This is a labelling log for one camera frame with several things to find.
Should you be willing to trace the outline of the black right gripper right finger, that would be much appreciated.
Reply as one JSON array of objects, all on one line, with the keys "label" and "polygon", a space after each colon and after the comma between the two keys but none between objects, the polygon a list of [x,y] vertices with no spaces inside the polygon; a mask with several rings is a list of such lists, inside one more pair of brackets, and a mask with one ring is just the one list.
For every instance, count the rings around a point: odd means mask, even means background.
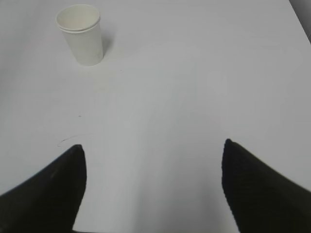
[{"label": "black right gripper right finger", "polygon": [[311,193],[227,139],[222,188],[241,233],[309,233]]}]

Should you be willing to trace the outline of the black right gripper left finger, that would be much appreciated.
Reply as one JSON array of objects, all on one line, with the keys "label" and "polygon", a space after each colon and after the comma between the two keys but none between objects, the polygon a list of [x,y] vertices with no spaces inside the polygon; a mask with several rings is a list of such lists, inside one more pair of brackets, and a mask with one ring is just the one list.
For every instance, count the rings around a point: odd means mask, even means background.
[{"label": "black right gripper left finger", "polygon": [[74,145],[0,197],[2,233],[71,233],[86,189],[86,157]]}]

